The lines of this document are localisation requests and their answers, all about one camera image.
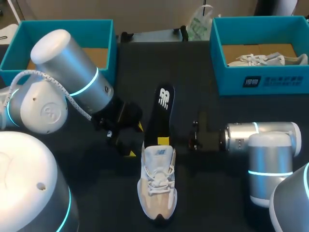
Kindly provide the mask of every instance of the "new balance logo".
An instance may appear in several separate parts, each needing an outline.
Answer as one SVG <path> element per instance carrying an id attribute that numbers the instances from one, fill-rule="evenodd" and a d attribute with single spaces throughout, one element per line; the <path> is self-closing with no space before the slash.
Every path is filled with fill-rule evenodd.
<path id="1" fill-rule="evenodd" d="M 162 105 L 165 109 L 168 109 L 168 102 L 169 102 L 169 92 L 162 88 L 160 90 L 159 104 Z"/>
<path id="2" fill-rule="evenodd" d="M 156 151 L 156 155 L 164 155 L 164 153 L 165 153 L 165 149 L 164 150 L 157 150 Z"/>

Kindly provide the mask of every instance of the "screw hole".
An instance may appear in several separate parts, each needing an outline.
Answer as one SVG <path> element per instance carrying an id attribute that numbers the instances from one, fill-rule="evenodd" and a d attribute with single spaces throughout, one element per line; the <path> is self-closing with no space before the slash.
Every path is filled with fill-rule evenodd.
<path id="1" fill-rule="evenodd" d="M 41 183 L 41 182 L 37 184 L 37 188 L 38 188 L 39 190 L 41 190 L 41 191 L 45 191 L 45 190 L 46 190 L 45 184 L 43 184 L 43 183 Z"/>

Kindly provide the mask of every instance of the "cardboard box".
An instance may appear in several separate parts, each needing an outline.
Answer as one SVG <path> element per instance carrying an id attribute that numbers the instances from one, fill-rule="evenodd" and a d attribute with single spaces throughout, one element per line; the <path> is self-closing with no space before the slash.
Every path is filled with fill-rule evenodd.
<path id="1" fill-rule="evenodd" d="M 214 18 L 211 60 L 221 96 L 309 93 L 309 65 L 228 67 L 241 55 L 309 56 L 303 16 Z"/>
<path id="2" fill-rule="evenodd" d="M 30 53 L 37 41 L 56 29 L 68 31 L 110 82 L 115 83 L 117 41 L 112 20 L 22 21 L 0 65 L 0 75 L 9 86 L 26 69 L 35 69 Z"/>

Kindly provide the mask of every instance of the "box label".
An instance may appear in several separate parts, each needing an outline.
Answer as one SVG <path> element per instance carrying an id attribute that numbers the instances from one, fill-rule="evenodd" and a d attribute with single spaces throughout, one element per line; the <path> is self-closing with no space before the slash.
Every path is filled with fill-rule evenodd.
<path id="1" fill-rule="evenodd" d="M 266 77 L 263 82 L 265 87 L 286 87 L 286 86 L 301 86 L 304 77 L 302 76 L 278 76 Z"/>
<path id="2" fill-rule="evenodd" d="M 243 88 L 258 87 L 261 81 L 261 76 L 247 76 L 243 82 Z"/>

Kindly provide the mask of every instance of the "shoe tongue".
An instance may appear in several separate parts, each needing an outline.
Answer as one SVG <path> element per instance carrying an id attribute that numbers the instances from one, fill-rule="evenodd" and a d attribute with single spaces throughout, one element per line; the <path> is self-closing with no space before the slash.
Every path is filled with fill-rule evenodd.
<path id="1" fill-rule="evenodd" d="M 171 146 L 149 146 L 145 148 L 145 165 L 150 173 L 155 170 L 168 172 L 173 156 Z"/>
<path id="2" fill-rule="evenodd" d="M 279 52 L 270 54 L 267 57 L 267 65 L 285 65 L 284 56 Z"/>

